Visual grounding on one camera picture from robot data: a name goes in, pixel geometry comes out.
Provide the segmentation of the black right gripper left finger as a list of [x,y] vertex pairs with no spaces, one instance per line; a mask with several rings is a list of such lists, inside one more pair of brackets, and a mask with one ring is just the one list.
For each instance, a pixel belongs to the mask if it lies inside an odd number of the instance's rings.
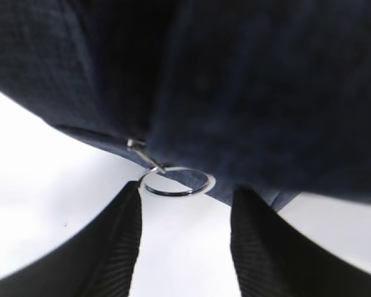
[[0,296],[128,296],[139,255],[139,184],[128,182],[74,237],[0,280]]

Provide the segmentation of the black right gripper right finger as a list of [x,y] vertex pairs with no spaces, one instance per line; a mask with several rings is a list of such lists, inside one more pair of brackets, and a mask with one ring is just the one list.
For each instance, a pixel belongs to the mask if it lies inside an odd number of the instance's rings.
[[246,187],[234,190],[231,255],[242,296],[371,296],[371,274],[313,243]]

